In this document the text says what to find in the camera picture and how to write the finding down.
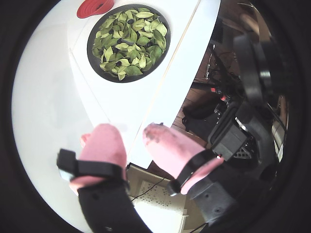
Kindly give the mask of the pink padded gripper finger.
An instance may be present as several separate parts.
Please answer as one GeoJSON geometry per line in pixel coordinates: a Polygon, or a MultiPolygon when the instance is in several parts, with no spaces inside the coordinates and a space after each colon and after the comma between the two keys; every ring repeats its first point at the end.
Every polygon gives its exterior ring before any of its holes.
{"type": "Polygon", "coordinates": [[[239,204],[220,184],[222,157],[163,124],[149,124],[142,135],[153,161],[173,177],[171,194],[188,195],[211,226],[235,215],[239,204]]]}
{"type": "Polygon", "coordinates": [[[126,151],[120,132],[100,124],[81,137],[79,158],[60,149],[56,164],[78,196],[83,215],[94,233],[149,233],[128,197],[126,151]]]}

